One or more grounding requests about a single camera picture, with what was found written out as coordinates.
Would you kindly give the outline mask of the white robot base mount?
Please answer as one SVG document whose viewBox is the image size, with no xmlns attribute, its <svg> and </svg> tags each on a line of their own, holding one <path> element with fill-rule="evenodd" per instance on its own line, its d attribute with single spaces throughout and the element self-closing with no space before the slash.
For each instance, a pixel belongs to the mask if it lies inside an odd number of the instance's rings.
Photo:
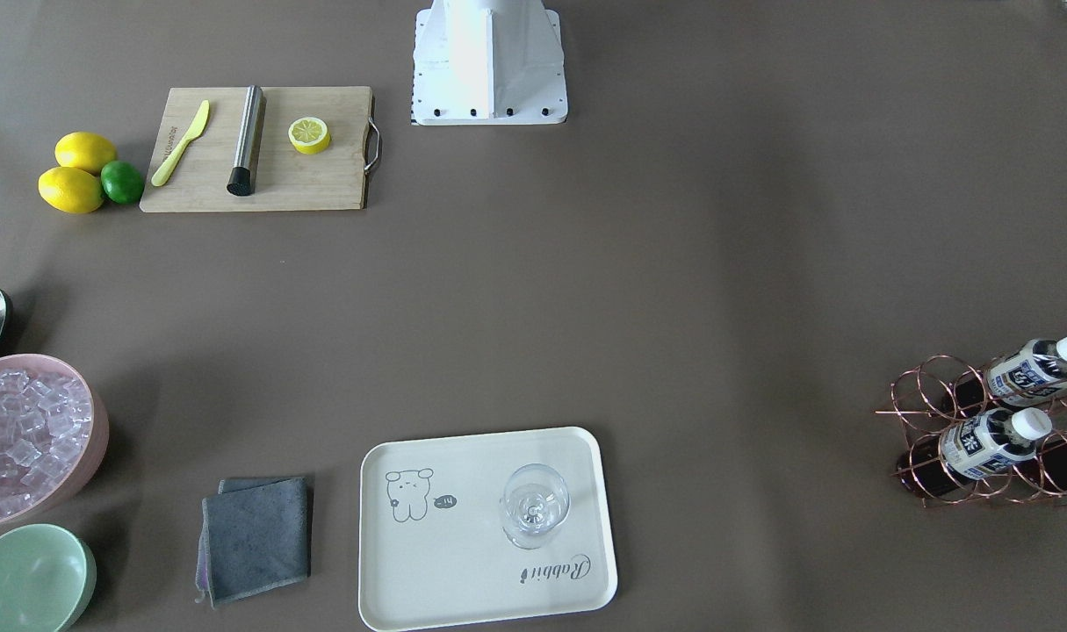
<svg viewBox="0 0 1067 632">
<path fill-rule="evenodd" d="M 560 16 L 541 1 L 434 1 L 414 20 L 417 126 L 566 123 Z"/>
</svg>

